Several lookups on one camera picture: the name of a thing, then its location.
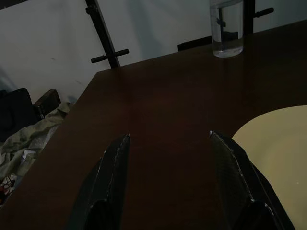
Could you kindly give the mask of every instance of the water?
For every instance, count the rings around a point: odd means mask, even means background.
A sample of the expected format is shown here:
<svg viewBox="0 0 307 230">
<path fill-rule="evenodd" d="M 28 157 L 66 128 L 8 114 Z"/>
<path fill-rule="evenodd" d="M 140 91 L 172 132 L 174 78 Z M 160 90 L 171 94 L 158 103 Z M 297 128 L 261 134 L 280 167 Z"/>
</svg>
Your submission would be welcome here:
<svg viewBox="0 0 307 230">
<path fill-rule="evenodd" d="M 243 51 L 243 0 L 228 0 L 210 7 L 213 54 L 220 58 Z"/>
</svg>

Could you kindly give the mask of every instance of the white wall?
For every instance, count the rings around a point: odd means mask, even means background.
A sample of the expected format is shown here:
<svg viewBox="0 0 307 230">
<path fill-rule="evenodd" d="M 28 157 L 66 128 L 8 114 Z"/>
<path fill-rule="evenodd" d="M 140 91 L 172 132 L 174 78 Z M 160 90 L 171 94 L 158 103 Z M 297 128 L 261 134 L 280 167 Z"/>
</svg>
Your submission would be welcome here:
<svg viewBox="0 0 307 230">
<path fill-rule="evenodd" d="M 121 64 L 177 52 L 177 45 L 210 36 L 209 0 L 98 0 Z"/>
<path fill-rule="evenodd" d="M 307 19 L 306 0 L 256 0 L 256 11 L 274 7 L 272 14 L 255 18 L 254 32 Z"/>
<path fill-rule="evenodd" d="M 35 102 L 48 89 L 74 101 L 107 62 L 83 0 L 29 0 L 0 10 L 0 88 L 25 87 Z"/>
<path fill-rule="evenodd" d="M 177 45 L 209 36 L 209 0 L 98 0 L 121 65 L 177 52 Z M 307 1 L 256 0 L 274 7 L 255 19 L 255 32 L 307 19 Z M 50 88 L 74 101 L 108 62 L 84 0 L 29 0 L 0 10 L 0 88 L 29 90 L 36 101 Z"/>
</svg>

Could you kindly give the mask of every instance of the black metal rack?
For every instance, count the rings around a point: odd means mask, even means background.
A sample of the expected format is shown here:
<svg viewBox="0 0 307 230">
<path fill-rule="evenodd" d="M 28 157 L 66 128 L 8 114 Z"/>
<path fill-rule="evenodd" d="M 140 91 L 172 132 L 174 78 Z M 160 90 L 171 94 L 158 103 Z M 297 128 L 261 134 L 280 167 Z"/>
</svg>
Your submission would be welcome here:
<svg viewBox="0 0 307 230">
<path fill-rule="evenodd" d="M 119 67 L 118 56 L 122 56 L 129 53 L 128 49 L 124 49 L 115 52 L 112 40 L 106 27 L 105 20 L 100 11 L 97 0 L 85 0 L 87 4 L 86 13 L 91 16 L 95 29 L 98 33 L 101 44 L 105 50 L 106 55 L 95 57 L 91 59 L 92 63 L 96 63 L 103 60 L 108 60 L 111 68 Z"/>
</svg>

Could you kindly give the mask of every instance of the green fabric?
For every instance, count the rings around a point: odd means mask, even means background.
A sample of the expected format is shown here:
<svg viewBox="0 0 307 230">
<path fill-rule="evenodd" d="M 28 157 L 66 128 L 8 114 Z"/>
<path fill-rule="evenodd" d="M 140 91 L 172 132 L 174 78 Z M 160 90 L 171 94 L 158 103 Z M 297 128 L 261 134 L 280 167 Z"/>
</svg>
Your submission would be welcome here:
<svg viewBox="0 0 307 230">
<path fill-rule="evenodd" d="M 28 154 L 25 162 L 20 165 L 24 150 L 28 149 L 34 138 L 47 133 L 52 127 L 62 123 L 69 111 L 70 104 L 61 103 L 43 120 L 22 128 L 2 143 L 0 145 L 0 180 L 12 173 L 24 176 L 40 152 L 38 150 L 36 154 Z"/>
</svg>

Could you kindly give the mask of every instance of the metal bar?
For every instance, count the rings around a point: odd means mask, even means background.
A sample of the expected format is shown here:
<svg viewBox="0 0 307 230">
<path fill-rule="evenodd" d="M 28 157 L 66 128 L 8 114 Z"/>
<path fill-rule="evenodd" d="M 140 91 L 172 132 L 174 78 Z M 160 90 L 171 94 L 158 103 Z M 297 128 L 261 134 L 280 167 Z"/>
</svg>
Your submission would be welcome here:
<svg viewBox="0 0 307 230">
<path fill-rule="evenodd" d="M 91 16 L 106 56 L 109 56 L 108 61 L 111 68 L 119 67 L 120 64 L 118 58 L 114 55 L 115 50 L 97 0 L 85 0 L 85 2 L 88 6 L 86 12 Z"/>
<path fill-rule="evenodd" d="M 244 15 L 243 15 L 243 34 L 250 35 L 254 33 L 254 16 L 256 11 L 255 0 L 244 0 Z"/>
</svg>

